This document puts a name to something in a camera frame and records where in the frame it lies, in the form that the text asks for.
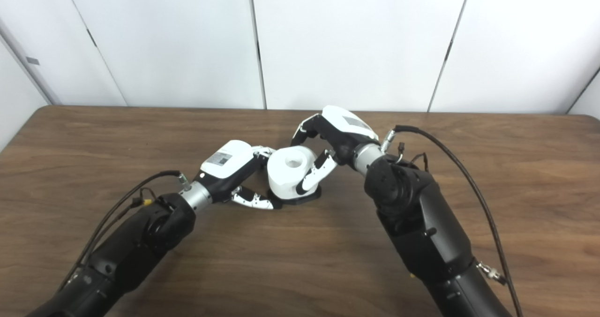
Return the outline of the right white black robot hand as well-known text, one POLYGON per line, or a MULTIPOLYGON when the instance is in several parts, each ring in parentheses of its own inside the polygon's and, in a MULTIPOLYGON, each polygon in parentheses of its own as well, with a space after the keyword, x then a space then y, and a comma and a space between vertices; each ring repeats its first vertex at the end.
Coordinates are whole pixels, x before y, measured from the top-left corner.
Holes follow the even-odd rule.
POLYGON ((319 136, 330 144, 296 185, 304 195, 318 185, 337 166, 348 165, 362 176, 369 167, 383 157, 378 135, 356 114, 337 106, 326 106, 302 121, 294 133, 291 146, 298 146, 308 138, 319 136))

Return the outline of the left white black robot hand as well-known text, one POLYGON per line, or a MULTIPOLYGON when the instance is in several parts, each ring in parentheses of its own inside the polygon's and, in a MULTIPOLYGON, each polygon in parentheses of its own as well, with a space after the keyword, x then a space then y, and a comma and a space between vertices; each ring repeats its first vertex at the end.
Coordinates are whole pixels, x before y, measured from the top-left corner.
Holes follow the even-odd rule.
POLYGON ((202 163, 189 189, 180 195, 195 212, 208 204, 229 201, 255 209, 279 210, 282 204, 242 185, 249 176, 267 165, 274 152, 276 150, 269 147, 230 140, 202 163))

